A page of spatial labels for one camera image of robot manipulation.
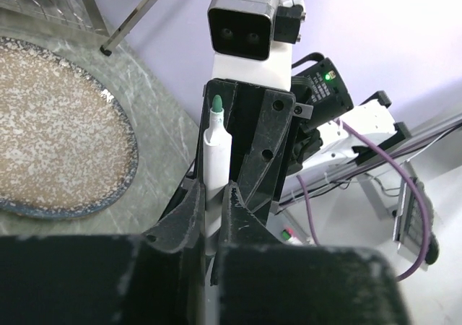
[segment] screw hole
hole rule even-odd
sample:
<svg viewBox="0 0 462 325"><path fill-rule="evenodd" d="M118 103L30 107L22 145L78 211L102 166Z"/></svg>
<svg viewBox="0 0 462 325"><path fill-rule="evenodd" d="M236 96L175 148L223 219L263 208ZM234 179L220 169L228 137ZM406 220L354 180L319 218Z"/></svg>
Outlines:
<svg viewBox="0 0 462 325"><path fill-rule="evenodd" d="M273 102L273 108L276 111L282 111L284 108L284 103L281 100L276 100Z"/></svg>
<svg viewBox="0 0 462 325"><path fill-rule="evenodd" d="M269 149L265 149L262 153L261 153L261 157L263 158L263 161L265 163L269 163L271 161L271 159L273 158L273 152Z"/></svg>
<svg viewBox="0 0 462 325"><path fill-rule="evenodd" d="M148 233L148 234L146 235L146 238L147 238L147 240L148 240L149 242L151 242L151 243L154 243L155 241L157 241L157 237L154 236L154 235L151 234L151 233Z"/></svg>

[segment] camera lens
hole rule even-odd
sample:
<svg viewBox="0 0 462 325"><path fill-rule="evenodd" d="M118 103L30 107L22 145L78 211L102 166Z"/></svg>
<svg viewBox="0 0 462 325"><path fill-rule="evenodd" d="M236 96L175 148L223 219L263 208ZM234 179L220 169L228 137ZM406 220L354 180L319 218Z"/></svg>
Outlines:
<svg viewBox="0 0 462 325"><path fill-rule="evenodd" d="M224 38L225 40L231 40L233 37L232 31L228 28L222 29L221 34L222 38Z"/></svg>
<svg viewBox="0 0 462 325"><path fill-rule="evenodd" d="M260 42L260 36L254 32L251 32L247 35L247 42L249 42L251 45L257 45Z"/></svg>

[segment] camera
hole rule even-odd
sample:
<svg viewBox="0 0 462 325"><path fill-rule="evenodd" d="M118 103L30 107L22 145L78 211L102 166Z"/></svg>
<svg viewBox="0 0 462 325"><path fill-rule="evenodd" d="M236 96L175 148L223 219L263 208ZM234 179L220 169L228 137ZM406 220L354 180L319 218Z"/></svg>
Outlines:
<svg viewBox="0 0 462 325"><path fill-rule="evenodd" d="M210 35L217 53L266 60L279 0L212 0Z"/></svg>

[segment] white wall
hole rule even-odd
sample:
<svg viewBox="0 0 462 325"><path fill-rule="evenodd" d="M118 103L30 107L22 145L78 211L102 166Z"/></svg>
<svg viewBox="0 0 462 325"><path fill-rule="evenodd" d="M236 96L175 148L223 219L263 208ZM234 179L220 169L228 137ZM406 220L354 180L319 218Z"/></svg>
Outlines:
<svg viewBox="0 0 462 325"><path fill-rule="evenodd" d="M141 0L97 0L118 26ZM329 56L354 102L385 90L413 127L462 91L462 0L305 0L307 22L295 60ZM213 52L210 0L160 0L128 36L156 76L199 122Z"/></svg>
<svg viewBox="0 0 462 325"><path fill-rule="evenodd" d="M440 257L427 272L419 270L400 283L409 312L418 325L462 324L462 131L454 133L413 159L417 174L425 183L435 206L434 232L440 244ZM389 167L376 170L382 173ZM382 175L385 187L399 186L394 172ZM392 205L393 199L384 198ZM402 273L410 262L396 253L391 241L393 221L377 220L358 184L336 190L311 201L316 232L322 244L367 246L381 251ZM290 212L309 233L304 202Z"/></svg>

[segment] plate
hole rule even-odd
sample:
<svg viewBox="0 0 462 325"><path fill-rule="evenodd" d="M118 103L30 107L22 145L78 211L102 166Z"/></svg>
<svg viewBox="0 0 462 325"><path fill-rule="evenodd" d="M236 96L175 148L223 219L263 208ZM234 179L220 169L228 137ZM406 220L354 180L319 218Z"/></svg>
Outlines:
<svg viewBox="0 0 462 325"><path fill-rule="evenodd" d="M121 104L83 68L0 37L0 208L70 219L101 211L138 168Z"/></svg>

